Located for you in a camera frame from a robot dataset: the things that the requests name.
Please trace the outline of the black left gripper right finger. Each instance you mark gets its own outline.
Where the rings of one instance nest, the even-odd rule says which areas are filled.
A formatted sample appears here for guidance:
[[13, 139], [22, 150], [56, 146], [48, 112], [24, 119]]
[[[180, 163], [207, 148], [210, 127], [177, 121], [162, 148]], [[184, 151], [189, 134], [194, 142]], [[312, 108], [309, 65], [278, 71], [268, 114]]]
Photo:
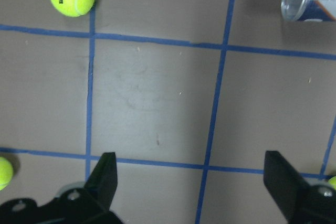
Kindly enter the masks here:
[[295, 221], [310, 190], [308, 182], [279, 151], [265, 152], [263, 181], [285, 219]]

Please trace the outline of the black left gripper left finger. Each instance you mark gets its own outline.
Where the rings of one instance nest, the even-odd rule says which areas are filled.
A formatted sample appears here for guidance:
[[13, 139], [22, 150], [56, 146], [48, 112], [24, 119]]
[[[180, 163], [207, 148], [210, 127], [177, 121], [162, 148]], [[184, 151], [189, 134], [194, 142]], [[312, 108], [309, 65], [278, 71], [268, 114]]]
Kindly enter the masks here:
[[87, 179], [84, 188], [109, 211], [118, 185], [115, 152], [103, 153]]

